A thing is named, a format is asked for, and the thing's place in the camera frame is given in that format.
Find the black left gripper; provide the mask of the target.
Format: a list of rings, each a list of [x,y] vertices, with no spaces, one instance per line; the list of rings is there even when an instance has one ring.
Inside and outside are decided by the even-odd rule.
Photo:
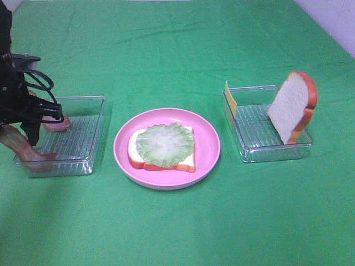
[[[51,78],[40,71],[15,71],[13,80],[1,82],[1,125],[22,122],[20,128],[30,145],[35,146],[41,123],[64,121],[62,106],[51,92],[53,86]],[[29,87],[47,92],[52,100],[29,94]],[[56,121],[45,121],[43,116],[51,116]]]

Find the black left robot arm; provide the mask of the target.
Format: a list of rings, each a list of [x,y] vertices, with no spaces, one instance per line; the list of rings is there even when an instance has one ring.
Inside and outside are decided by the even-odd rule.
[[[11,26],[12,12],[1,2],[1,125],[20,122],[34,146],[40,125],[63,122],[64,116],[51,92],[53,81],[36,70],[40,58],[11,53]]]

